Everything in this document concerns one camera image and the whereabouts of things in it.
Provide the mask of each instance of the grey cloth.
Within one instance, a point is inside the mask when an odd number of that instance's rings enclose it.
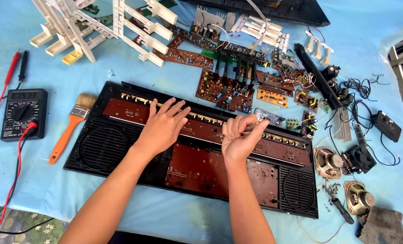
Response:
[[[364,244],[403,244],[403,214],[395,210],[372,207],[358,217],[361,228],[356,237]]]

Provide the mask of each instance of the blue tablecloth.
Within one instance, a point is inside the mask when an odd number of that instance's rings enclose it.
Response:
[[[319,0],[323,11],[331,25],[321,28],[326,43],[334,49],[332,63],[341,67],[339,81],[348,78],[372,78],[372,74],[384,74],[380,78],[382,86],[372,84],[370,98],[378,102],[367,102],[376,113],[383,110],[403,130],[403,104],[400,98],[398,84],[392,69],[385,61],[389,47],[403,39],[403,0],[402,1],[358,1],[344,3],[337,1]],[[111,13],[110,0],[95,2],[100,7],[99,16]],[[133,8],[145,5],[142,0],[134,0],[129,4]],[[172,10],[186,23],[190,23],[189,15],[194,16],[195,6],[181,3]],[[106,40],[93,49],[97,62],[91,63],[83,57],[71,66],[62,63],[61,58],[73,50],[68,48],[56,57],[45,53],[43,47],[35,48],[29,40],[38,35],[45,20],[29,0],[0,0],[0,92],[12,60],[13,54],[21,50],[30,50],[30,61],[22,88],[44,88],[48,91],[48,114],[45,138],[27,141],[23,149],[23,166],[16,192],[9,204],[10,208],[38,212],[69,221],[71,220],[91,193],[102,183],[104,178],[63,170],[63,164],[69,155],[76,135],[81,130],[78,126],[67,150],[54,166],[49,166],[47,160],[50,151],[68,124],[68,114],[77,96],[81,92],[99,94],[106,80],[128,81],[135,85],[153,89],[188,101],[214,107],[215,104],[194,97],[198,84],[199,68],[164,63],[158,67],[150,61],[142,62],[139,53],[118,39]],[[306,26],[291,23],[276,22],[283,26],[284,32],[290,33],[290,45],[296,42],[306,44],[308,37],[304,31]],[[134,33],[126,31],[129,38]],[[163,43],[166,40],[155,36]],[[231,41],[248,45],[255,39],[242,34],[234,35]],[[200,52],[199,49],[183,43],[179,48]],[[109,70],[116,76],[108,76]],[[10,88],[17,85],[12,80]],[[0,107],[0,133],[4,104]],[[303,107],[290,103],[288,109],[262,102],[254,101],[254,107],[263,108],[286,118],[301,118]],[[360,110],[367,117],[366,110]],[[332,113],[319,112],[316,116],[318,126],[314,143],[329,136],[328,131],[322,130]],[[380,160],[392,161],[392,156],[379,142],[380,131],[372,129],[367,134],[368,144],[375,149]],[[335,140],[340,151],[344,151],[356,143],[353,140],[342,143]],[[394,154],[401,156],[401,163],[394,167],[376,165],[367,174],[356,175],[356,180],[363,182],[375,199],[376,205],[392,208],[403,213],[403,131],[398,143],[384,138],[385,145]],[[321,145],[332,147],[330,140],[324,140]],[[4,204],[7,192],[13,181],[16,164],[16,142],[0,141],[0,205]],[[343,176],[339,183],[353,180]],[[317,241],[326,241],[332,236],[344,219],[332,207],[327,212],[324,204],[328,203],[325,193],[318,194],[319,219],[300,218],[302,226]],[[263,211],[278,243],[310,243],[303,231],[297,225],[296,216],[274,211]],[[98,209],[97,214],[107,214],[107,206]],[[358,224],[345,225],[331,243],[360,243],[354,236]],[[188,243],[231,243],[231,228],[227,202],[203,197],[160,190],[146,186],[137,186],[129,202],[124,216],[119,224],[119,230],[152,235]]]

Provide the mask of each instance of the red probe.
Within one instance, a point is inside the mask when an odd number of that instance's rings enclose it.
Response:
[[[4,81],[3,93],[1,94],[1,97],[0,97],[0,103],[1,103],[1,100],[3,99],[3,97],[4,97],[4,93],[6,92],[7,86],[9,85],[9,82],[12,79],[13,72],[14,72],[14,70],[16,68],[16,65],[17,65],[17,63],[18,63],[20,58],[21,58],[21,54],[20,54],[20,52],[18,50],[18,52],[16,52],[14,54],[12,64],[10,65],[9,72],[7,72],[6,80]]]

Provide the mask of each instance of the multimeter display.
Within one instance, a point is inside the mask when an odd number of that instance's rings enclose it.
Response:
[[[24,91],[18,91],[14,92],[12,94],[12,99],[30,99],[30,98],[39,98],[39,92],[38,91],[30,91],[30,92],[24,92]]]
[[[19,141],[31,122],[37,124],[37,131],[28,140],[45,136],[45,119],[48,93],[44,89],[9,90],[4,113],[1,140]]]

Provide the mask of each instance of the screwdriver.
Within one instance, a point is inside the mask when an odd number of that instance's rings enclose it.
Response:
[[[244,130],[243,132],[252,131],[252,130],[254,129],[254,126],[256,126],[257,124],[258,124],[258,122],[253,122],[252,124],[249,124],[249,125],[245,128],[245,130]],[[219,134],[216,134],[215,136],[224,136],[224,134],[223,134],[223,133],[219,133]]]
[[[355,221],[354,219],[352,219],[352,217],[350,216],[349,212],[346,211],[346,209],[343,207],[343,204],[341,204],[341,202],[339,201],[338,198],[334,197],[326,188],[326,186],[322,186],[323,189],[325,189],[325,191],[328,193],[329,198],[331,199],[332,204],[338,208],[338,210],[340,211],[341,215],[343,216],[343,218],[345,218],[345,221],[348,224],[353,224]]]

